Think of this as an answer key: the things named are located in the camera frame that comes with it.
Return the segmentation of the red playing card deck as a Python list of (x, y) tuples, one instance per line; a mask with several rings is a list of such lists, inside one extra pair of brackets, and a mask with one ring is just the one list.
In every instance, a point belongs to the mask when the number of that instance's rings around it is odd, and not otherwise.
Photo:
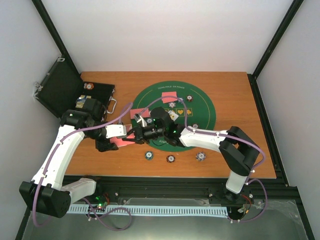
[(120, 148), (120, 147), (125, 147), (125, 146), (128, 146), (128, 145), (132, 145), (132, 144), (134, 144), (135, 142), (133, 142), (133, 141), (127, 141), (127, 140), (124, 140), (123, 138), (112, 137), (112, 138), (110, 139), (110, 143), (116, 144), (116, 146), (117, 146), (118, 148)]

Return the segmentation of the red card seat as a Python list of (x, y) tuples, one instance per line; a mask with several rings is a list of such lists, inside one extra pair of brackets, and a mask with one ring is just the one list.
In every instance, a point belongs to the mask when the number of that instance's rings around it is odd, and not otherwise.
[(144, 110), (144, 108), (131, 109), (131, 110), (129, 111), (130, 119), (131, 119), (131, 120), (134, 120), (136, 115), (140, 115), (140, 116), (142, 116), (143, 118), (149, 118), (149, 117), (150, 117), (150, 111), (149, 111), (149, 109), (147, 108), (145, 111), (143, 111), (143, 110)]
[(177, 92), (176, 91), (167, 91), (161, 93), (162, 102), (164, 104), (177, 101)]

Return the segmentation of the white blue 10 chip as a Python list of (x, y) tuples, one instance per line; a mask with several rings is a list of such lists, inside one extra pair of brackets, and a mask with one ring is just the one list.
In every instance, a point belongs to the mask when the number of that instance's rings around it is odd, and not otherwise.
[(176, 103), (175, 102), (169, 102), (168, 106), (173, 109), (173, 108), (176, 107)]

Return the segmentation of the blue 50 chip stack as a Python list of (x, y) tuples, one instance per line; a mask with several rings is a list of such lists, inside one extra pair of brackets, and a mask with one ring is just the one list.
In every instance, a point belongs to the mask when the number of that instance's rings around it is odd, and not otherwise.
[(154, 154), (152, 151), (146, 151), (145, 154), (144, 154), (144, 157), (146, 160), (150, 161), (153, 159), (154, 157)]

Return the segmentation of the brown 100 chip stack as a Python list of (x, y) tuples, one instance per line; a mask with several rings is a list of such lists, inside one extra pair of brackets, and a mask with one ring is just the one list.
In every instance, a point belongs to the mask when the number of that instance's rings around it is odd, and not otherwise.
[(167, 161), (168, 163), (173, 163), (173, 162), (175, 162), (175, 160), (176, 160), (176, 158), (175, 158), (174, 155), (168, 155), (168, 156), (166, 157), (166, 161)]

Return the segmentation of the purple white chip stack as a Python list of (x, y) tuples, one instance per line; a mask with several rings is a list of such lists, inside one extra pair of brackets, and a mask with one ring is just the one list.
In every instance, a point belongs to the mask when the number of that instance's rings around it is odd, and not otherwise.
[(204, 152), (198, 152), (195, 158), (197, 161), (204, 161), (206, 159), (206, 154)]

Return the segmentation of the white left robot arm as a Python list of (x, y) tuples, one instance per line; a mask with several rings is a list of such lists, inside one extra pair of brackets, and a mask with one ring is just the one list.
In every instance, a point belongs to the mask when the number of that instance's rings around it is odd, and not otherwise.
[(126, 126), (118, 124), (118, 120), (100, 123), (93, 114), (73, 109), (62, 115), (57, 137), (42, 166), (31, 181), (24, 181), (19, 187), (34, 218), (37, 213), (62, 218), (70, 205), (84, 197), (95, 202), (103, 198), (104, 188), (93, 177), (82, 177), (67, 185), (63, 185), (63, 179), (84, 138), (96, 140), (97, 148), (106, 151), (111, 138), (127, 136)]

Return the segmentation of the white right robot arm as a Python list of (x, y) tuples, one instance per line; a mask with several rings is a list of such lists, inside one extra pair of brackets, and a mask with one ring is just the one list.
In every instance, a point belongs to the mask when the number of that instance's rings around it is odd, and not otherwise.
[(259, 147), (238, 127), (214, 131), (176, 123), (162, 107), (154, 108), (151, 123), (139, 114), (137, 124), (127, 133), (133, 135), (136, 144), (149, 143), (163, 138), (173, 147), (197, 147), (221, 153), (230, 169), (225, 184), (226, 195), (235, 197), (241, 193), (260, 153)]

